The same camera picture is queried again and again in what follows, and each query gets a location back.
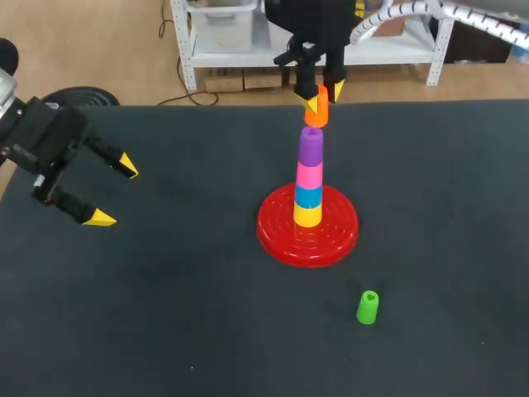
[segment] red base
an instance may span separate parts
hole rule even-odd
[[[257,237],[274,258],[297,267],[325,267],[355,246],[358,218],[353,204],[338,190],[323,187],[322,222],[300,227],[293,219],[295,184],[272,192],[257,217]]]

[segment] purple ring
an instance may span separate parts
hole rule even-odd
[[[305,127],[299,138],[299,162],[306,167],[316,167],[323,162],[323,131]]]

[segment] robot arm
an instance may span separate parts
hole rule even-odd
[[[12,74],[17,59],[14,46],[0,51],[2,66]],[[15,96],[16,87],[14,77],[0,69],[0,164],[9,159],[37,175],[32,196],[40,203],[57,207],[83,225],[111,226],[115,219],[67,193],[59,186],[60,177],[83,146],[127,178],[138,175],[135,166],[125,152],[94,134],[78,109],[53,109],[38,98],[24,103]]]
[[[451,17],[515,45],[529,47],[527,35],[465,7],[484,9],[487,14],[512,20],[529,21],[529,0],[459,2],[461,6],[438,0],[410,2],[402,6],[385,7],[384,12],[376,13],[364,21],[355,16],[356,0],[264,0],[264,9],[269,21],[293,33],[287,51],[275,58],[275,64],[284,67],[297,62],[294,92],[305,108],[317,113],[315,68],[322,55],[326,55],[323,84],[330,102],[335,103],[346,78],[344,53],[351,37],[353,43],[370,37],[378,26],[395,17],[413,14]],[[391,0],[384,2],[384,6],[390,4]]]

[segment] cardboard box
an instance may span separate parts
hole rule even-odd
[[[238,93],[243,90],[242,69],[210,69],[206,77],[209,93]]]
[[[406,0],[394,0],[393,5],[406,2]],[[356,16],[367,18],[377,12],[384,3],[384,0],[356,0]],[[406,18],[397,18],[385,22],[374,34],[374,37],[401,36],[404,32]]]
[[[280,68],[250,68],[244,71],[245,89],[281,88]]]

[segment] yellow ring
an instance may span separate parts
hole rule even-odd
[[[322,205],[306,209],[294,202],[294,221],[301,227],[315,227],[322,221]]]

